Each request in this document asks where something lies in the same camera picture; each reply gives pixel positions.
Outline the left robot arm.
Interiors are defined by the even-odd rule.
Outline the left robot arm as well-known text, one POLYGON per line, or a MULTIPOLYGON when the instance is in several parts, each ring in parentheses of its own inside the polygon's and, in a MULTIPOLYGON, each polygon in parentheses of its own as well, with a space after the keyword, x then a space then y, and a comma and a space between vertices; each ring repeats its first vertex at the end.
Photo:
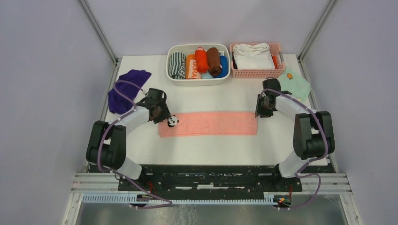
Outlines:
POLYGON ((166 92, 150 88, 145 97, 132 103, 132 108, 111 123, 98 120, 93 124, 86 160, 97 165, 101 172, 113 171, 130 178, 137 191, 146 188, 148 179, 143 167, 127 157, 127 135, 141 125, 158 124, 172 118, 167 106, 166 92))

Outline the pink towel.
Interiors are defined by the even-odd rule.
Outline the pink towel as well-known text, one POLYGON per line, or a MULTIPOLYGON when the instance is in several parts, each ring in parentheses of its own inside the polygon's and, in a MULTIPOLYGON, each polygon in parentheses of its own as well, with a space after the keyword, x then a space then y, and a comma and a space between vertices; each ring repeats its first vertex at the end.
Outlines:
POLYGON ((158 126, 162 138, 202 135, 256 135, 253 112, 178 113, 158 126))

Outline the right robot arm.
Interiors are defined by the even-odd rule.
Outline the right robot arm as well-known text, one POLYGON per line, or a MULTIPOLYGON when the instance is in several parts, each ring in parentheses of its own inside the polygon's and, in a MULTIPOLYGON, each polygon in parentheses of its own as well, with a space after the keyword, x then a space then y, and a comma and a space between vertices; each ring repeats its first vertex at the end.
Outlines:
POLYGON ((262 82, 263 91, 257 96, 255 117, 270 118, 274 112, 283 113, 294 122, 293 151, 275 166, 277 175, 271 178, 276 191, 284 191, 290 178, 300 173, 311 162, 321 160, 335 151, 335 138, 331 114, 305 106, 286 90, 280 82, 268 78, 262 82))

